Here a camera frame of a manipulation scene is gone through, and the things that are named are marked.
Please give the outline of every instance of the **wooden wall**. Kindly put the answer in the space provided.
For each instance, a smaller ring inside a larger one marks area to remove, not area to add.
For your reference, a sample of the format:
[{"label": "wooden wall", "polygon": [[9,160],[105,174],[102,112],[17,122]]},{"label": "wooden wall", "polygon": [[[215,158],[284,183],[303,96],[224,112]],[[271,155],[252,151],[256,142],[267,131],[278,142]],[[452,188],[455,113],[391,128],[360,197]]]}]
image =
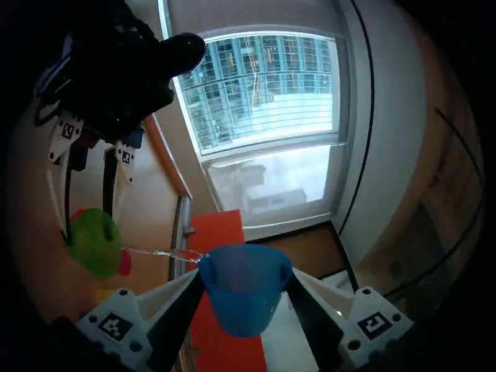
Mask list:
[{"label": "wooden wall", "polygon": [[[436,114],[440,108],[460,131],[482,173],[477,128],[461,86],[429,37],[409,20],[422,54],[427,80],[428,114],[423,148],[402,205],[371,252],[355,268],[361,286],[383,293],[431,267],[448,252],[469,225],[482,189],[469,156],[453,131]],[[412,313],[436,306],[458,277],[477,242],[482,213],[458,251],[409,294]]]},{"label": "wooden wall", "polygon": [[269,239],[261,244],[280,250],[297,269],[319,278],[345,268],[334,237],[327,227]]}]

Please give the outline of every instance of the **white plastic bracket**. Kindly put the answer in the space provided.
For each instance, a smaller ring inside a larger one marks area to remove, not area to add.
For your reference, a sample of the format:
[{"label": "white plastic bracket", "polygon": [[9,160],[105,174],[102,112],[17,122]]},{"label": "white plastic bracket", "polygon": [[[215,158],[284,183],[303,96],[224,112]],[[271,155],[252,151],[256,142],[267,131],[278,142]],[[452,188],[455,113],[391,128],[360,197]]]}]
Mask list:
[{"label": "white plastic bracket", "polygon": [[341,328],[343,370],[354,370],[386,351],[413,322],[370,287],[352,294],[293,269],[299,282]]},{"label": "white plastic bracket", "polygon": [[78,323],[78,329],[103,352],[120,357],[135,371],[149,371],[146,361],[152,348],[148,331],[195,278],[198,269],[139,296],[117,289]]},{"label": "white plastic bracket", "polygon": [[51,134],[48,161],[54,163],[81,135],[84,120],[62,110]]}]

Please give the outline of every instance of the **white wall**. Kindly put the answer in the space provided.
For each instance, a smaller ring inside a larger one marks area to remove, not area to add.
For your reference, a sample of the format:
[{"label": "white wall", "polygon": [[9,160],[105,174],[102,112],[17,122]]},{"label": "white wall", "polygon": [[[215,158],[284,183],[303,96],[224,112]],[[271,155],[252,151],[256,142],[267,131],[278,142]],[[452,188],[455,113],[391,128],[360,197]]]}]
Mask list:
[{"label": "white wall", "polygon": [[[355,139],[345,191],[333,218],[340,229],[365,152],[370,115],[369,61],[350,0],[341,0],[356,69]],[[414,36],[398,8],[384,0],[356,0],[370,39],[374,120],[360,189],[341,239],[353,266],[374,246],[400,205],[413,176],[427,117],[425,76]]]}]

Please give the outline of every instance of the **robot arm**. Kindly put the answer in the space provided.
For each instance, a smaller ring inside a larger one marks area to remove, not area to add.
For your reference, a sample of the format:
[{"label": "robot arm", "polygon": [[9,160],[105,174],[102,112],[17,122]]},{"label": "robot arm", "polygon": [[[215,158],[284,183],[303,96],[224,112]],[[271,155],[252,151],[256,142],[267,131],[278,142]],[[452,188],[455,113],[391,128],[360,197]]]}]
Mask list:
[{"label": "robot arm", "polygon": [[[198,269],[139,296],[120,288],[77,327],[131,370],[168,371],[204,289]],[[355,370],[413,325],[368,287],[351,294],[294,268],[286,291],[321,371]]]}]

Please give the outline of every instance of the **floor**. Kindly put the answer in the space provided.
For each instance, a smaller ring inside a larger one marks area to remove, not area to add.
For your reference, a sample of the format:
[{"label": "floor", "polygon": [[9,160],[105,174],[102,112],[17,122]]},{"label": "floor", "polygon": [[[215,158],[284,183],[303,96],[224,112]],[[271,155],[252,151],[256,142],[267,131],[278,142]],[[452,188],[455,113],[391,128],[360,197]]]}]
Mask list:
[{"label": "floor", "polygon": [[[352,292],[346,271],[323,282]],[[317,372],[319,368],[299,324],[295,310],[284,292],[274,318],[262,332],[262,345],[268,372]]]},{"label": "floor", "polygon": [[338,272],[345,262],[328,226],[258,242],[283,252],[294,267],[315,278]]}]

